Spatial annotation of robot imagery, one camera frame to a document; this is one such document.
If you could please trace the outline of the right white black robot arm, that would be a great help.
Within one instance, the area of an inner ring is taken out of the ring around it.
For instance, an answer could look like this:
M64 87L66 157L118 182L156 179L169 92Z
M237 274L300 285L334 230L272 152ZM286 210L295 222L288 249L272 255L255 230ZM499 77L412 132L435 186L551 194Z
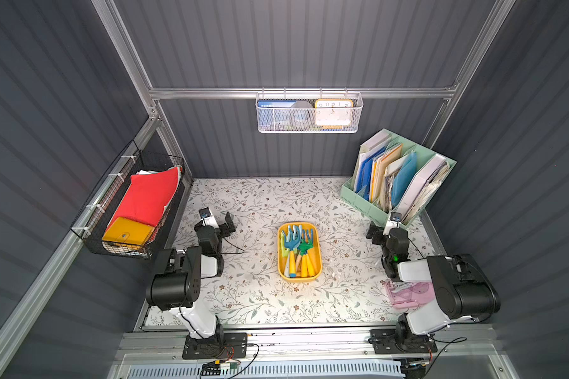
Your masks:
M366 238L382 251L387 295L392 306L407 311L398 319L393 337L427 337L458 322L483 322L499 312L501 299L469 254L409 258L412 241L393 213L385 227L371 222Z

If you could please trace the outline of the lime green rake wooden handle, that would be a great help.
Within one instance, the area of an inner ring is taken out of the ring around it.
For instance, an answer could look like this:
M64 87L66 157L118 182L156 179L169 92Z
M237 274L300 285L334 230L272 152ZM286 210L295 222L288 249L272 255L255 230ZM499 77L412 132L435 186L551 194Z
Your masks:
M279 247L280 247L280 254L283 259L286 259L289 256L289 249L286 247L286 242L287 242L286 238L287 238L286 233L284 231L280 231Z

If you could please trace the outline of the yellow plastic storage box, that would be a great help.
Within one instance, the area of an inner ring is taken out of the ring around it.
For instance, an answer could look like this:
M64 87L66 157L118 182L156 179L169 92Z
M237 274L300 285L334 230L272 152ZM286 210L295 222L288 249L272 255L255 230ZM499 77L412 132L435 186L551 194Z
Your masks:
M285 259L283 259L281 257L280 254L280 247L279 247L279 241L280 241L280 231L284 231L285 233L287 232L288 226L289 225L294 225L294 224L298 224L300 225L300 234L301 234L301 229L309 229L309 228L313 228L314 229L314 247L309 251L309 257L311 259L311 262L314 266L315 269L315 275L313 277L303 277L302 276L302 260L300 263L297 262L298 259L298 254L299 254L299 248L294 250L294 258L291 259L290 261L290 274L291 277L287 278L284 274L284 270L285 270ZM282 225L279 230L278 230L278 253L277 253L277 258L278 258L278 272L281 275L281 277L290 282L290 283L308 283L311 282L313 280L317 280L319 278L319 276L322 273L322 268L323 268L323 264L322 264L322 251L321 251L321 247L320 247L320 243L319 243L319 235L318 235L318 230L316 228L316 226L314 224L311 223L307 223L307 222L302 222L302 223L287 223Z

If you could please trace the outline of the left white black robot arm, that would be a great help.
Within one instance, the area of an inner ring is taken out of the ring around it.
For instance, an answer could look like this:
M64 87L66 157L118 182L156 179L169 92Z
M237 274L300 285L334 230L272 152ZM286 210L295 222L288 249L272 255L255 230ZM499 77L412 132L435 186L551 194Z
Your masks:
M222 276L223 241L236 231L231 213L219 224L210 208L199 210L200 221L194 226L198 244L185 250L175 248L159 252L153 278L145 298L149 306L167 311L187 328L196 344L223 344L223 326L217 315L201 300L203 279Z

